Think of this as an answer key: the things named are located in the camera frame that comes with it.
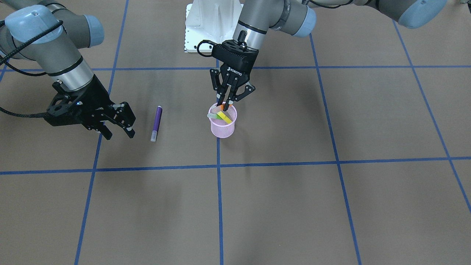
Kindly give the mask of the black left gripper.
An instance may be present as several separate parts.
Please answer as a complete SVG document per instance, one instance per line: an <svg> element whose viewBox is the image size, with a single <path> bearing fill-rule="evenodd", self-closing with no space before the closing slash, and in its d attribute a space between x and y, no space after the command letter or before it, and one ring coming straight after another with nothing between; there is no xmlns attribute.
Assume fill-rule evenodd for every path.
<svg viewBox="0 0 471 265"><path fill-rule="evenodd" d="M245 39L247 31L242 30L236 40L226 40L221 44L213 44L211 56L223 62L220 68L210 69L212 87L216 92L217 106L223 105L227 111L230 104L240 101L256 90L249 81L249 74L259 54L258 50L248 47ZM237 88L245 85L244 92L237 95Z"/></svg>

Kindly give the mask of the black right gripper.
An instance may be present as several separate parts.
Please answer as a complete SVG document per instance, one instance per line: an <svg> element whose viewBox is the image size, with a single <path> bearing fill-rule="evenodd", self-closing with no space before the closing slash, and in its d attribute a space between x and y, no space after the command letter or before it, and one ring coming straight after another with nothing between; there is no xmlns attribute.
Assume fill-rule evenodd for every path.
<svg viewBox="0 0 471 265"><path fill-rule="evenodd" d="M114 104L107 90L96 75L83 88L65 91L65 84L56 80L52 87L57 91L47 108L44 119L52 126L82 124L110 140L112 132L103 121L110 121L123 128L129 138L134 138L136 116L128 102Z"/></svg>

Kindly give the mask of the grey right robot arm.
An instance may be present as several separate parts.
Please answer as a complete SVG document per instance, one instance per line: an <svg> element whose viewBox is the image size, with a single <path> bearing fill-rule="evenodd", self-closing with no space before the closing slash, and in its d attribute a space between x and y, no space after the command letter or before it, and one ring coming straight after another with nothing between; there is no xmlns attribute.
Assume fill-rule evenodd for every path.
<svg viewBox="0 0 471 265"><path fill-rule="evenodd" d="M47 111L27 114L27 118L42 118L52 126L81 124L88 130L111 139L105 126L109 121L123 128L133 138L136 121L125 101L111 101L92 68L79 49L103 42L101 22L92 15L77 15L53 0L4 0L14 9L1 22L1 64L7 60L35 61L48 75L57 91Z"/></svg>

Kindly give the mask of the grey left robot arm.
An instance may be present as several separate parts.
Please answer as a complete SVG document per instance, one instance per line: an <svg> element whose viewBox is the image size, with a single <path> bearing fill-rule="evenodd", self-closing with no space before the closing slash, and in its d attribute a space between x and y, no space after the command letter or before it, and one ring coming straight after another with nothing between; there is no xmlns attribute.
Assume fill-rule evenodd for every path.
<svg viewBox="0 0 471 265"><path fill-rule="evenodd" d="M375 10L402 27L416 29L446 4L446 0L246 0L232 37L221 43L202 41L211 45L210 56L222 64L210 70L216 104L226 111L254 92L250 75L269 30L304 38L313 32L318 13L325 18L350 7Z"/></svg>

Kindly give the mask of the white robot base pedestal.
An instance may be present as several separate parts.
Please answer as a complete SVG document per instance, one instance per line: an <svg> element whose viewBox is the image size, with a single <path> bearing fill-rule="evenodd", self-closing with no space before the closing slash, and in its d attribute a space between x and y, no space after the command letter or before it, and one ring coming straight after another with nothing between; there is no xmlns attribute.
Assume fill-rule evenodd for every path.
<svg viewBox="0 0 471 265"><path fill-rule="evenodd" d="M202 40L232 39L243 4L239 0L194 0L186 6L184 51L195 53Z"/></svg>

